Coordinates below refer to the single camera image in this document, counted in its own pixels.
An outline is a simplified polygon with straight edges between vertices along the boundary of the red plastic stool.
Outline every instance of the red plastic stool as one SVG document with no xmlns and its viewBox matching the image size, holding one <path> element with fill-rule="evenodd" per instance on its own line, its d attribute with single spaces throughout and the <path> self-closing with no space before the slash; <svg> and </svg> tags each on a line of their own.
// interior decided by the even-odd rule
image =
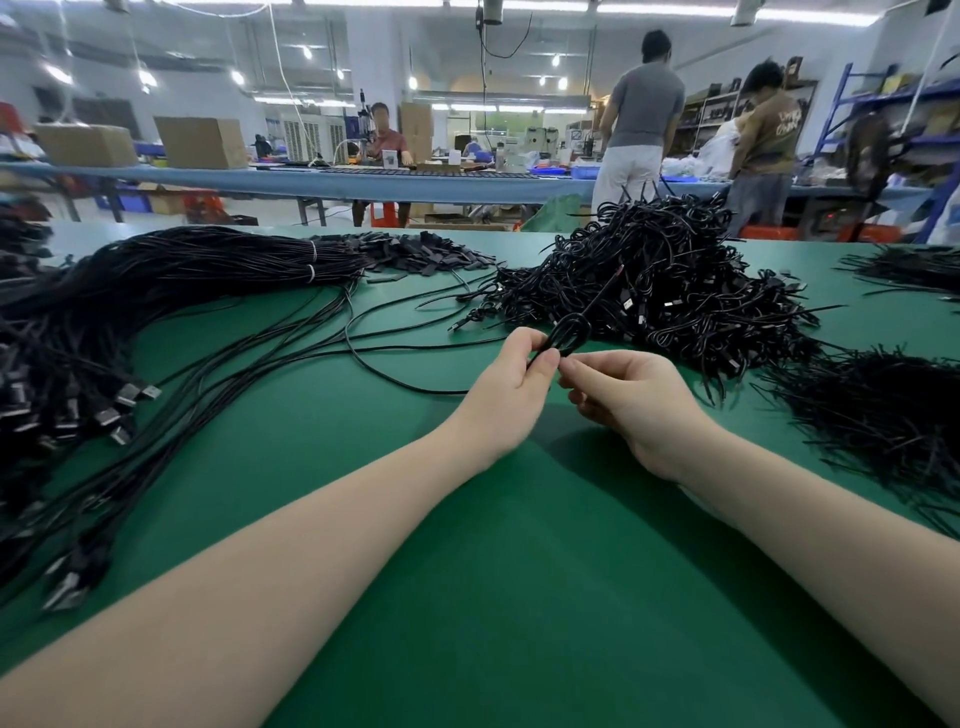
<svg viewBox="0 0 960 728">
<path fill-rule="evenodd" d="M 847 225 L 837 235 L 838 243 L 849 243 L 856 225 Z M 903 230 L 897 225 L 864 225 L 860 231 L 861 243 L 899 243 L 903 239 Z"/>
<path fill-rule="evenodd" d="M 748 240 L 800 240 L 796 228 L 778 228 L 773 225 L 748 225 L 740 231 L 739 237 Z"/>
<path fill-rule="evenodd" d="M 370 205 L 370 227 L 371 228 L 399 228 L 400 221 L 396 217 L 396 205 L 394 203 L 383 204 L 383 217 L 376 217 L 376 205 Z"/>
</svg>

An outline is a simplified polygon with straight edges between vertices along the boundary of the gray t-shirt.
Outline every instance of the gray t-shirt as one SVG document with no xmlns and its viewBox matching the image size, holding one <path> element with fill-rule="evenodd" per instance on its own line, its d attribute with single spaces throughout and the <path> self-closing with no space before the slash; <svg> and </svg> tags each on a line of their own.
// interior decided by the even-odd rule
<svg viewBox="0 0 960 728">
<path fill-rule="evenodd" d="M 627 71 L 610 95 L 620 112 L 609 146 L 662 147 L 667 124 L 684 110 L 685 94 L 684 82 L 661 61 Z"/>
</svg>

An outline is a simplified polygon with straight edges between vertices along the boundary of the brown t-shirt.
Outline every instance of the brown t-shirt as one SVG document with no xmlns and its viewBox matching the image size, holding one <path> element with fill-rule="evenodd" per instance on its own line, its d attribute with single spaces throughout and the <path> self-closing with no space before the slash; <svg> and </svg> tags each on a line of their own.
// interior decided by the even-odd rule
<svg viewBox="0 0 960 728">
<path fill-rule="evenodd" d="M 403 134 L 388 129 L 384 134 L 378 134 L 373 138 L 373 144 L 370 145 L 369 154 L 371 157 L 379 158 L 380 152 L 384 149 L 390 149 L 394 152 L 406 152 L 407 140 Z"/>
<path fill-rule="evenodd" d="M 778 91 L 754 111 L 740 137 L 752 146 L 743 160 L 743 171 L 752 175 L 786 174 L 793 171 L 804 113 L 797 100 Z"/>
</svg>

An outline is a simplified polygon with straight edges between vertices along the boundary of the green table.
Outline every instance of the green table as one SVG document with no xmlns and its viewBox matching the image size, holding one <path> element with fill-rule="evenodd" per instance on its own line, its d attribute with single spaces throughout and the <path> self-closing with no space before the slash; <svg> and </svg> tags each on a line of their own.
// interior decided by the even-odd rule
<svg viewBox="0 0 960 728">
<path fill-rule="evenodd" d="M 53 249 L 82 255 L 143 230 L 57 226 Z M 305 235 L 302 227 L 279 230 Z M 472 248 L 532 264 L 548 234 L 458 231 Z M 751 271 L 789 269 L 823 314 L 819 336 L 847 347 L 908 344 L 960 356 L 952 307 L 932 294 L 862 298 L 872 286 L 833 270 L 857 248 L 740 244 Z M 358 309 L 449 278 L 363 283 Z M 148 380 L 261 328 L 303 291 L 146 331 Z M 448 310 L 436 304 L 435 311 Z M 376 330 L 430 314 L 378 312 Z M 460 337 L 489 336 L 463 329 Z M 446 326 L 395 341 L 448 341 Z M 496 345 L 381 353 L 371 361 L 411 382 L 469 385 Z M 698 377 L 688 380 L 695 390 Z M 745 386 L 717 421 L 907 516 L 874 482 L 835 473 L 782 409 Z M 243 525 L 428 431 L 455 399 L 402 390 L 348 357 L 285 369 L 258 383 L 187 447 L 137 507 L 115 566 L 76 614 L 36 617 L 31 592 L 0 614 L 0 668 Z M 95 444 L 66 468 L 77 477 L 115 455 Z M 658 483 L 621 443 L 551 391 L 530 439 L 448 498 L 397 553 L 276 709 L 271 726 L 758 726 L 936 722 L 879 662 L 737 532 Z"/>
</svg>

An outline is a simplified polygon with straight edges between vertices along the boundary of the black hair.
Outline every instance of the black hair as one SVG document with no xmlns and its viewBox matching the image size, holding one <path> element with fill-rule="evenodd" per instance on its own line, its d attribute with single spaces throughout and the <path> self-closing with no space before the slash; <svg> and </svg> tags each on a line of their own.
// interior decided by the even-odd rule
<svg viewBox="0 0 960 728">
<path fill-rule="evenodd" d="M 757 93 L 762 88 L 780 88 L 783 86 L 783 69 L 776 61 L 767 59 L 758 63 L 747 74 L 741 93 Z"/>
<path fill-rule="evenodd" d="M 640 50 L 643 52 L 643 62 L 659 61 L 664 58 L 673 48 L 670 42 L 670 36 L 663 31 L 650 31 L 643 37 L 643 45 Z"/>
</svg>

